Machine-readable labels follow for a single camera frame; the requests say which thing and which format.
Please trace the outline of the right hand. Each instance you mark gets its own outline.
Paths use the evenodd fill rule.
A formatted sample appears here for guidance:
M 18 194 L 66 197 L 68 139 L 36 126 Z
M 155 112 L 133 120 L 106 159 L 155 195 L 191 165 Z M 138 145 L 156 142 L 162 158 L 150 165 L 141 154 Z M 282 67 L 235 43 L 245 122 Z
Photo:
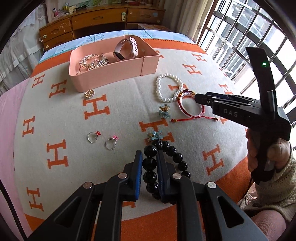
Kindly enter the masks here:
M 255 132 L 248 128 L 246 132 L 246 138 L 248 139 L 247 158 L 248 158 L 248 170 L 250 172 L 252 172 L 258 166 L 258 160 L 256 158 L 258 150 L 254 143 L 254 140 L 255 140 L 254 135 L 255 135 Z M 282 138 L 278 138 L 278 140 L 273 145 L 271 145 L 267 150 L 267 158 L 270 161 L 274 162 L 274 167 L 277 170 L 281 170 L 286 166 L 290 158 L 290 153 L 291 153 L 290 142 Z

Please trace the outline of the right beige knit sleeve forearm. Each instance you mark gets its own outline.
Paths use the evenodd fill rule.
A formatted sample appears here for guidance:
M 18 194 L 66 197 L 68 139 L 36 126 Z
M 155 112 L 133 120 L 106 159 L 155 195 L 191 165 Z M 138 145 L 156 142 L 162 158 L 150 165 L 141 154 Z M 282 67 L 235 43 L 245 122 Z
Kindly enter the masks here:
M 272 179 L 264 185 L 255 185 L 256 197 L 248 197 L 240 204 L 246 212 L 275 210 L 287 222 L 295 215 L 295 158 L 290 158 L 280 172 L 275 172 Z

